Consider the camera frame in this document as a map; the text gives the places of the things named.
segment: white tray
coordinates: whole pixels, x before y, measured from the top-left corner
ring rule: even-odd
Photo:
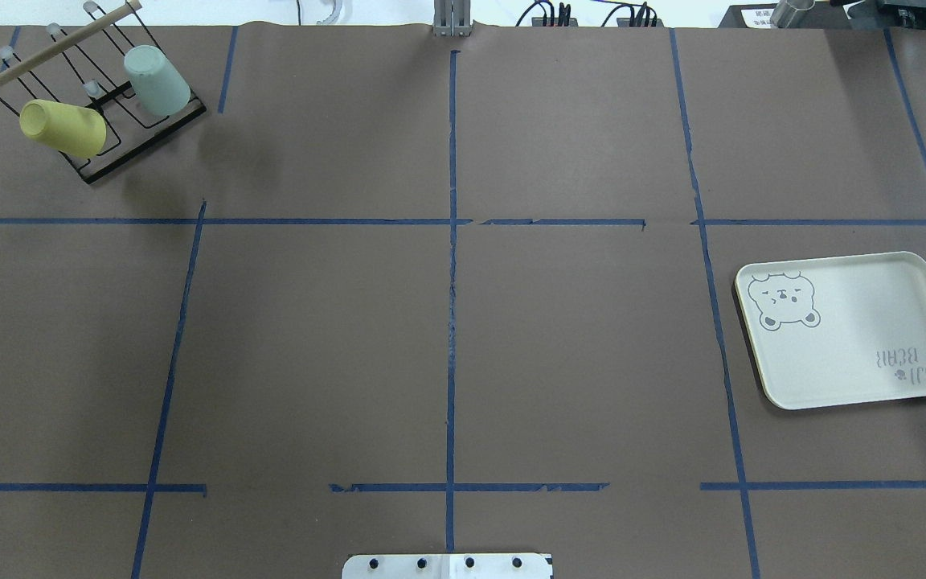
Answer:
[[[776,406],[926,396],[926,261],[915,253],[750,264],[735,289]]]

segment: metal bracket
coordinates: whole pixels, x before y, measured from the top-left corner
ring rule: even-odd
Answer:
[[[470,0],[434,0],[435,36],[470,36]]]
[[[342,579],[552,579],[552,556],[541,553],[353,556]]]

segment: bear face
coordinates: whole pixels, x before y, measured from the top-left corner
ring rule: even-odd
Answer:
[[[802,277],[778,273],[765,278],[753,276],[749,297],[760,309],[760,325],[775,332],[782,323],[802,323],[816,327],[820,312],[813,308],[813,283]]]

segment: wooden dowel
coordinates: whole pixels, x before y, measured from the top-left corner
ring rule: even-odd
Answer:
[[[16,80],[16,78],[19,78],[23,73],[30,72],[30,70],[35,67],[61,54],[61,52],[66,51],[67,48],[74,47],[74,45],[80,43],[80,41],[88,39],[92,34],[102,31],[107,26],[111,26],[119,21],[119,19],[124,18],[124,16],[133,14],[135,10],[140,10],[140,8],[141,3],[139,0],[126,0],[124,5],[113,12],[109,12],[109,14],[102,16],[102,18],[97,19],[95,22],[91,22],[87,26],[83,26],[73,33],[68,34],[58,43],[53,43],[52,45],[48,45],[48,47],[40,49],[40,51],[37,51],[35,54],[28,56],[25,61],[17,63],[16,66],[3,70],[0,72],[0,88],[4,84],[7,84],[7,82]]]

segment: black metal wire frame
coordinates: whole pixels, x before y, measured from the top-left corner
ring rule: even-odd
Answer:
[[[131,82],[129,81],[125,82],[124,84],[119,85],[119,87],[114,88],[112,91],[107,92],[105,95],[100,96],[100,98],[93,100],[93,102],[88,105],[87,109],[95,109],[96,111],[99,111],[100,114],[102,114],[103,118],[106,118],[105,113],[103,113],[103,107],[106,106],[106,104],[110,101],[120,104],[117,97],[120,96],[128,88],[131,88]],[[81,180],[84,180],[85,183],[89,183],[89,184],[94,183],[95,181],[102,179],[102,177],[109,175],[109,173],[113,172],[113,170],[117,169],[118,167],[121,167],[121,165],[124,165],[125,162],[131,161],[132,158],[137,157],[137,155],[139,155],[140,153],[144,153],[145,150],[148,150],[148,148],[150,148],[151,146],[154,146],[155,143],[158,143],[162,139],[165,139],[166,137],[175,133],[177,129],[184,127],[184,125],[187,125],[188,122],[191,122],[196,117],[199,117],[199,115],[206,112],[206,105],[202,103],[202,99],[199,99],[199,95],[196,95],[195,91],[191,92],[191,98],[188,99],[188,104],[192,104],[192,103],[195,103],[195,107],[191,109],[190,111],[188,111],[188,113],[185,113],[183,117],[178,118],[177,121],[172,122],[172,124],[170,125],[166,125],[166,127],[152,134],[150,138],[145,139],[143,142],[132,147],[131,150],[126,151],[126,153],[119,155],[119,157],[115,158],[113,161],[108,162],[108,164],[105,165],[104,167],[100,169],[96,169],[95,171],[93,171],[92,173],[88,173],[87,175],[84,173],[84,169],[88,168],[88,165],[92,164],[92,160],[90,158],[88,159],[88,161],[82,162],[82,164],[78,165],[78,162],[75,161],[75,159],[71,157],[71,155],[65,154],[65,153],[59,153],[59,154],[62,154],[63,158],[66,158],[70,166],[73,167],[74,171],[76,171],[77,174],[80,176]],[[150,125],[150,127],[159,125],[161,124],[162,121],[155,122],[155,124]],[[111,129],[111,131],[113,131],[113,135],[117,137],[117,144],[114,144],[114,146],[107,148],[107,150],[103,150],[102,153],[97,154],[96,157],[102,157],[103,154],[109,153],[110,150],[114,150],[114,148],[117,148],[119,144],[121,144],[121,137],[117,135],[117,131],[115,131],[115,129],[113,128],[113,124],[111,124],[111,122],[107,120],[106,125]]]
[[[99,11],[102,11],[103,14],[106,14],[105,10],[102,10],[102,7],[99,7]],[[133,14],[135,18],[138,18],[139,25],[141,25],[142,30],[145,31],[145,34],[150,37],[152,44],[154,44],[156,48],[159,48],[159,51],[162,51],[162,47],[159,47],[158,41],[154,36],[152,36],[150,29],[145,26],[145,22],[142,21],[141,16],[138,15],[138,12],[132,10],[131,14]],[[96,18],[92,12],[88,12],[88,15],[92,16],[92,21],[95,21]],[[131,44],[131,47],[135,47],[135,44],[132,43],[131,39],[129,39],[129,37],[117,26],[116,23],[114,23],[113,26],[117,29],[117,32],[121,33],[121,36],[124,37],[124,40],[126,40],[128,44]],[[111,37],[105,29],[103,29],[103,32],[106,33],[106,37],[109,38],[110,43],[113,43],[114,47],[121,49],[119,45],[115,43],[113,37]],[[62,36],[67,36],[67,32],[63,30],[62,27],[59,29],[59,33],[61,33]],[[56,39],[54,35],[49,34],[49,38],[51,38],[52,42],[55,43]],[[131,109],[128,109],[128,107],[124,106],[124,103],[121,102],[121,99],[128,100],[135,96],[135,92],[133,92],[133,88],[131,87],[131,81],[126,81],[123,84],[117,84],[117,82],[115,82],[113,78],[110,78],[109,74],[107,74],[106,71],[103,70],[102,67],[99,66],[99,64],[96,63],[95,60],[92,59],[92,57],[86,51],[84,51],[83,48],[81,48],[80,44],[74,44],[74,48],[77,48],[77,51],[79,51],[80,54],[83,55],[84,58],[87,59],[88,62],[99,71],[100,74],[102,74],[106,81],[108,81],[113,86],[113,88],[111,88],[110,91],[106,92],[106,94],[103,96],[99,96],[98,98],[92,98],[92,96],[89,96],[88,98],[91,98],[92,102],[85,106],[86,109],[95,110],[96,113],[102,115],[103,120],[106,121],[106,127],[109,128],[110,133],[113,133],[113,138],[117,140],[117,142],[106,148],[106,150],[99,151],[99,153],[95,155],[96,158],[103,157],[103,155],[110,153],[110,151],[116,150],[117,147],[121,146],[122,142],[124,142],[124,139],[121,139],[121,135],[119,135],[117,132],[117,128],[113,127],[113,123],[109,121],[109,117],[106,115],[105,107],[109,104],[109,102],[117,103],[117,105],[121,107],[121,110],[124,110],[124,113],[128,114],[129,117],[131,117],[134,121],[138,122],[138,124],[143,129],[152,129],[154,127],[158,127],[158,125],[164,124],[164,122],[169,121],[170,118],[173,117],[172,114],[166,115],[166,117],[161,118],[161,120],[151,122],[151,124],[148,125],[145,124],[141,118],[137,117],[135,113],[132,113]],[[77,70],[77,66],[74,65],[73,61],[70,60],[70,56],[67,56],[66,51],[62,51],[61,54],[63,55],[63,58],[66,59],[67,64],[70,65],[70,69],[73,71],[74,76],[77,76],[77,80],[80,80],[81,84],[84,84],[84,77],[80,74],[80,71]],[[16,55],[15,51],[12,52],[12,58],[15,58],[16,62],[22,62],[19,56]],[[3,59],[2,63],[6,66],[6,68],[10,66],[8,59]],[[52,94],[52,91],[48,88],[47,85],[44,84],[44,82],[41,81],[41,78],[38,78],[33,70],[29,71],[29,74],[30,76],[34,77],[34,80],[37,80],[38,84],[41,85],[41,88],[44,88],[45,92],[48,92],[48,95],[51,96],[55,102],[59,102],[59,99],[55,98],[55,94]],[[25,89],[25,91],[31,95],[31,98],[38,98],[32,89],[28,87],[26,82],[23,82],[23,78],[18,77],[16,80],[18,80],[23,89]],[[16,117],[19,117],[19,111],[16,110],[14,106],[10,105],[10,103],[6,102],[2,96],[0,96],[0,104],[9,109],[10,112],[13,113]],[[125,153],[119,155],[119,157],[108,162],[108,164],[105,166],[99,169],[95,169],[95,171],[92,171],[91,173],[85,173],[84,169],[87,169],[92,165],[93,158],[87,158],[87,160],[84,160],[84,162],[80,162],[80,158],[72,157],[72,155],[65,154],[63,151],[60,151],[59,154],[62,154],[63,158],[66,158],[67,163],[74,169],[74,171],[77,172],[77,175],[80,176],[81,180],[84,180],[85,183],[94,183],[95,181],[102,179],[102,177],[109,175],[109,173],[113,172],[113,170],[117,169],[118,167],[121,167],[121,165],[124,165],[125,162],[132,160],[132,158],[137,157],[137,155],[140,153],[144,153],[145,150],[148,150],[148,148],[154,146],[155,143],[158,143],[162,139],[165,139],[171,134],[177,132],[177,129],[184,127],[184,125],[187,125],[188,122],[191,122],[196,117],[199,117],[199,115],[206,112],[206,105],[202,102],[202,99],[199,99],[199,95],[195,94],[195,91],[191,91],[191,96],[188,98],[188,103],[184,106],[184,109],[188,109],[188,105],[193,105],[192,109],[187,110],[187,113],[184,113],[182,117],[177,118],[177,121],[173,121],[169,125],[166,125],[166,127],[160,129],[157,132],[154,132],[154,134],[145,139],[143,142],[140,142],[136,146],[132,147],[131,150],[128,150]]]

